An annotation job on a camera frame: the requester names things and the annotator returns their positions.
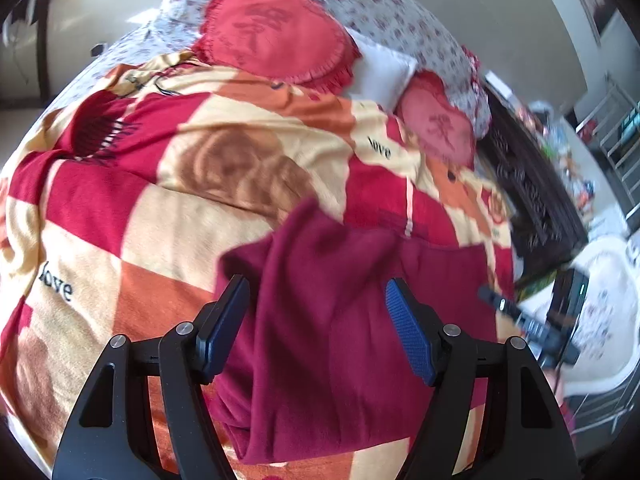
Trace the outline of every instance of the floral pattern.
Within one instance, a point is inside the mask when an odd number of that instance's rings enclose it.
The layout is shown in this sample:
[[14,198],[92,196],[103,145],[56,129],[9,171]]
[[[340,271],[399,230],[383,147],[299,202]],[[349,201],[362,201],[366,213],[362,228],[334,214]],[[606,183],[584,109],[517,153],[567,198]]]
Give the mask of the floral pattern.
[[[415,0],[317,0],[346,27],[375,42],[415,57],[418,70],[435,72],[447,99],[471,121],[476,137],[489,127],[491,115],[478,81],[478,60]],[[81,98],[118,63],[139,64],[151,57],[187,48],[200,36],[209,0],[163,0],[158,16],[117,41],[82,71],[47,111]]]

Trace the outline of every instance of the screw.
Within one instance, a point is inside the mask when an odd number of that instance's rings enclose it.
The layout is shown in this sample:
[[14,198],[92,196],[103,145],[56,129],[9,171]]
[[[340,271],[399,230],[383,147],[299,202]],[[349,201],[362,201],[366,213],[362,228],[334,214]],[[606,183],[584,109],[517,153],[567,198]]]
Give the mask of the screw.
[[444,326],[444,333],[450,337],[457,337],[460,335],[460,327],[458,325],[454,325],[453,323],[449,323]]
[[527,342],[524,341],[524,339],[521,337],[512,337],[511,346],[513,346],[516,350],[524,350],[524,348],[527,346]]
[[180,325],[175,327],[175,331],[180,335],[190,334],[192,330],[193,330],[193,323],[189,321],[183,321],[182,323],[180,323]]
[[109,341],[109,344],[111,345],[112,348],[120,348],[122,345],[124,345],[126,340],[127,340],[127,336],[118,334],[111,338],[111,341]]

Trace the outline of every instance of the folded maroon fabric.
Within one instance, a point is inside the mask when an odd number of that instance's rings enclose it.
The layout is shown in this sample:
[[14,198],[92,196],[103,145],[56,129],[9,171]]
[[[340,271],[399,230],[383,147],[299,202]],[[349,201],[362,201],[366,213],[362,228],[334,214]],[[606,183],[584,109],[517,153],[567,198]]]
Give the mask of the folded maroon fabric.
[[[220,261],[250,282],[252,305],[207,399],[245,463],[286,462],[415,436],[432,389],[414,376],[385,307],[404,278],[445,323],[495,340],[477,298],[481,246],[439,248],[384,229],[342,225],[303,202],[267,238]],[[472,406],[484,402],[476,381]]]

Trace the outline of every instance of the white pillow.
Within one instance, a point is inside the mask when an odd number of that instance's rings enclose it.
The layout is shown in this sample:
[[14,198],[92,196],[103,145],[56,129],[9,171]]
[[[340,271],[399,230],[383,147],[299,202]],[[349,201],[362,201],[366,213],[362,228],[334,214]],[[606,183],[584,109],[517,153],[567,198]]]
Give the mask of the white pillow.
[[349,99],[372,100],[387,113],[393,113],[409,84],[418,62],[415,58],[347,28],[362,57],[353,64],[353,82],[342,91]]

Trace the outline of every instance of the checkered blanket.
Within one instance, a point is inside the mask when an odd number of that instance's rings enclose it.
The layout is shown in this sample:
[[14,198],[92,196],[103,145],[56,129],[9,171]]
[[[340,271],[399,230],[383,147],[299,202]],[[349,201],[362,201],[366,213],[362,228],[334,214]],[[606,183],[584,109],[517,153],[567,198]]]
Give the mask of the checkered blanket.
[[[117,66],[44,118],[0,178],[0,391],[46,460],[111,335],[151,338],[193,319],[212,300],[220,256],[276,229],[309,195],[345,224],[483,244],[488,281],[511,292],[498,191],[425,158],[373,102],[181,52]],[[509,334],[498,323],[497,338]],[[171,466],[159,384],[150,389]],[[480,420],[474,410],[461,466]],[[395,476],[407,447],[275,466],[241,465],[226,449],[240,478],[375,480]]]

